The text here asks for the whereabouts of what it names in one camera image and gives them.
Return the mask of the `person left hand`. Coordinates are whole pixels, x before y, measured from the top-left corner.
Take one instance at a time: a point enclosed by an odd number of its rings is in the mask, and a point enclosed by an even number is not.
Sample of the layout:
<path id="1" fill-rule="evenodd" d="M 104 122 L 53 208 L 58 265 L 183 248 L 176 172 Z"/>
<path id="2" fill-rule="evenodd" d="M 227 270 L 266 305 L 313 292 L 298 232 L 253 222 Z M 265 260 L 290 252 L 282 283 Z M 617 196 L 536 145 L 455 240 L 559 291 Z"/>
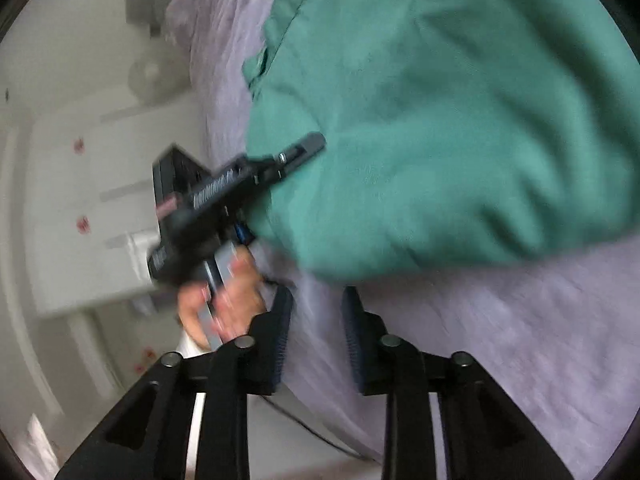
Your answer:
<path id="1" fill-rule="evenodd" d="M 253 318 L 266 310 L 260 293 L 262 276 L 246 247 L 238 246 L 235 249 L 230 271 L 230 280 L 214 298 L 210 296 L 208 285 L 204 282 L 185 284 L 178 291 L 180 323 L 186 336 L 200 350 L 209 351 L 212 348 L 198 318 L 198 312 L 205 307 L 214 307 L 213 319 L 208 328 L 222 342 L 245 335 Z"/>

